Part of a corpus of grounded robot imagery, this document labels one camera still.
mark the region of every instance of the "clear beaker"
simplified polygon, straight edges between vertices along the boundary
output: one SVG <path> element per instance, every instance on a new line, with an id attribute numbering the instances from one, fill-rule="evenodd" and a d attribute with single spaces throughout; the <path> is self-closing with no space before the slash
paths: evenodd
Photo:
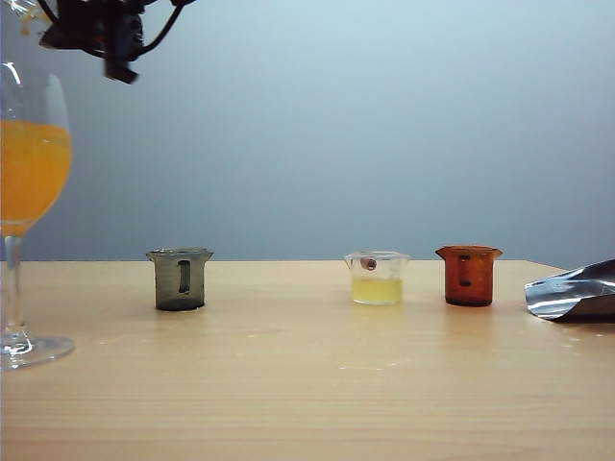
<path id="1" fill-rule="evenodd" d="M 396 304 L 402 300 L 403 271 L 409 255 L 362 251 L 346 255 L 344 260 L 350 269 L 355 303 Z"/>

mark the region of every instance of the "glass stem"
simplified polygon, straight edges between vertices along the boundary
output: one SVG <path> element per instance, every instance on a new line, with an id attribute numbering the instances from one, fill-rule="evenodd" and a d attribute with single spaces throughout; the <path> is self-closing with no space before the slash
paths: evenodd
<path id="1" fill-rule="evenodd" d="M 19 302 L 19 265 L 21 262 L 21 237 L 4 237 L 6 269 L 2 271 L 2 334 L 24 334 L 25 321 Z"/>

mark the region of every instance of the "table surface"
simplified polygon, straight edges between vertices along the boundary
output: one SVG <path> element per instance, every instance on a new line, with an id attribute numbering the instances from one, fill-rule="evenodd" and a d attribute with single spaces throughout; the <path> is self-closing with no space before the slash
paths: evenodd
<path id="1" fill-rule="evenodd" d="M 561 272 L 498 260 L 490 307 L 350 301 L 342 261 L 211 261 L 206 307 L 154 308 L 154 265 L 26 262 L 32 331 L 76 350 L 3 374 L 8 461 L 567 460 L 615 452 L 615 325 L 526 311 Z"/>

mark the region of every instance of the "orange juice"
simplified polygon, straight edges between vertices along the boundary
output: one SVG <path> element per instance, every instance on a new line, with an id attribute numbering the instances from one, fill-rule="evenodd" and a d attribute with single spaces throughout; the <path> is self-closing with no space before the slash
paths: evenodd
<path id="1" fill-rule="evenodd" d="M 0 228 L 4 235 L 22 235 L 62 192 L 70 134 L 54 125 L 0 122 Z"/>

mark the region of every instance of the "yellow liquid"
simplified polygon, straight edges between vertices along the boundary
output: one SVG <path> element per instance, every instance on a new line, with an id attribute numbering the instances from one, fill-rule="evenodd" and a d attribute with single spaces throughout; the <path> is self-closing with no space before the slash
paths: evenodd
<path id="1" fill-rule="evenodd" d="M 394 304 L 402 300 L 400 279 L 353 279 L 353 300 L 368 304 Z"/>
<path id="2" fill-rule="evenodd" d="M 54 125 L 0 123 L 0 227 L 4 235 L 23 235 L 62 192 L 70 170 L 70 134 Z"/>

